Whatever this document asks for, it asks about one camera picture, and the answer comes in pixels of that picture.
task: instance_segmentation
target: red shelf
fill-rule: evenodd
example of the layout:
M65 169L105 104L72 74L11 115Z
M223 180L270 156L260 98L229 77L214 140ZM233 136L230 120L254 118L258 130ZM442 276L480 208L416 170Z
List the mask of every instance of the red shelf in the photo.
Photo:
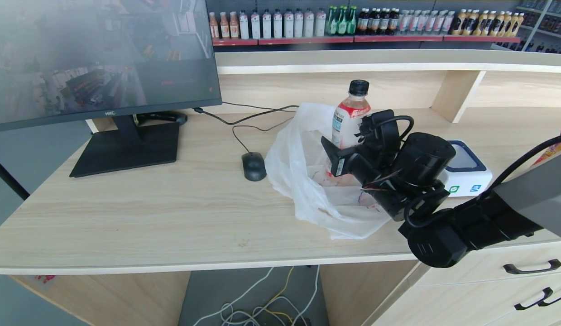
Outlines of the red shelf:
M260 45L275 44L306 44L306 43L353 43L353 36L329 36L329 37L298 37L298 38L270 38L259 39Z
M365 35L355 36L355 42L441 42L443 35Z
M507 42L520 43L519 37L475 36L475 35L445 35L443 41L448 42Z
M225 45L258 45L257 39L212 39L214 46Z

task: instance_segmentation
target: bottle cap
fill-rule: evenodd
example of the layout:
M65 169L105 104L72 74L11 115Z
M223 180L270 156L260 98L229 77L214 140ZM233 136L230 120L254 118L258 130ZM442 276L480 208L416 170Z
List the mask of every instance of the bottle cap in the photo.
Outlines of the bottle cap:
M353 96L365 96L369 91L369 82L364 80L351 81L349 85L349 94Z

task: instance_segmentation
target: floor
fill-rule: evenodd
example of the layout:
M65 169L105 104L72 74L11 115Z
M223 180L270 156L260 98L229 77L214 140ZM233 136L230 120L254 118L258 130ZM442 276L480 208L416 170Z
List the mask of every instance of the floor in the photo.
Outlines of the floor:
M0 162L32 192L90 137L83 121L0 132ZM0 180L0 225L21 204L21 200ZM289 268L275 268L270 277L254 287L235 309L251 311L266 303L286 282ZM250 285L266 275L268 268L251 270L194 272L183 305L180 326L193 325L201 316L220 310L222 304L238 297ZM285 295L303 309L314 291L316 266L297 266ZM295 316L284 303L272 306ZM314 326L327 326L326 308L320 281L311 307L304 314ZM278 321L262 316L261 326L276 326ZM219 317L204 320L199 326L220 325ZM0 326L85 326L86 324L27 291L7 276L0 276Z

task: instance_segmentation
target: yellow cable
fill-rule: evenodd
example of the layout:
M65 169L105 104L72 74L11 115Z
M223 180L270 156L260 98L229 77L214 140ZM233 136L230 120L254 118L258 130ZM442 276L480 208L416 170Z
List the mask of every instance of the yellow cable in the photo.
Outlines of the yellow cable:
M286 287L288 287L288 281L290 280L290 274L292 274L292 270L294 269L294 266L292 266L288 272L288 276L286 277L286 283L284 284L284 287L282 288L282 290L280 290L280 292L275 295L272 299L270 299L270 301L268 301L268 303L270 303L271 301L273 301L274 299L276 299L277 297L279 297L285 290ZM292 318L286 314L286 313L282 313L282 312L272 312L268 309L264 309L267 312L271 313L271 314L276 314L276 315L282 315L282 316L286 316L286 318L288 318L288 320L290 320L290 324L292 325Z

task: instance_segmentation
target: white box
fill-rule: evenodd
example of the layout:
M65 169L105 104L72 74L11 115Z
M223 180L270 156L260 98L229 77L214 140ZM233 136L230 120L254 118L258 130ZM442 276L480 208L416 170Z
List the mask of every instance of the white box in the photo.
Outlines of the white box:
M461 140L449 140L456 149L454 157L439 175L450 197L477 196L492 181L492 173Z

